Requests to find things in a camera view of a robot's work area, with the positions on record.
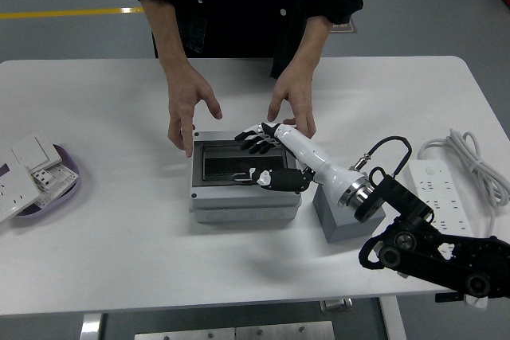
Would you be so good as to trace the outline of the person's left hand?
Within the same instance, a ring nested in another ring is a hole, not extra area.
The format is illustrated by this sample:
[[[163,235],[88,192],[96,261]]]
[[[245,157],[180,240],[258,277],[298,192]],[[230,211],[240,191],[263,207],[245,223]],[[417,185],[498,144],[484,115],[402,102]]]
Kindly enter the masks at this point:
[[[312,78],[314,68],[308,65],[291,63],[277,79],[273,97],[269,104],[267,120],[274,122],[284,100],[288,101],[292,117],[284,121],[294,125],[298,131],[311,138],[316,133],[312,110]]]

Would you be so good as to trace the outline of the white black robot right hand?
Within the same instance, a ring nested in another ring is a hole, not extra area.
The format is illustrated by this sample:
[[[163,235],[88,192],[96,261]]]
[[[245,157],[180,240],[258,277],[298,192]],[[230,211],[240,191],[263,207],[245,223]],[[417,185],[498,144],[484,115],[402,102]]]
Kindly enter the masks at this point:
[[[314,172],[314,182],[322,185],[337,205],[357,209],[373,192],[367,177],[333,161],[311,139],[295,127],[283,123],[259,123],[238,134],[242,149],[251,154],[283,146],[298,162]]]

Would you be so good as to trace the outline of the person's right hand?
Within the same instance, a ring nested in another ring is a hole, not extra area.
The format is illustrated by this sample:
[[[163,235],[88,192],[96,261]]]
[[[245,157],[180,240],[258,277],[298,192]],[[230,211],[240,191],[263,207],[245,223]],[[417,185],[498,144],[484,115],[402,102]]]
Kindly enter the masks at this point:
[[[215,119],[222,119],[222,110],[206,79],[189,63],[166,71],[168,86],[169,126],[167,137],[188,158],[193,154],[194,110],[204,101]]]

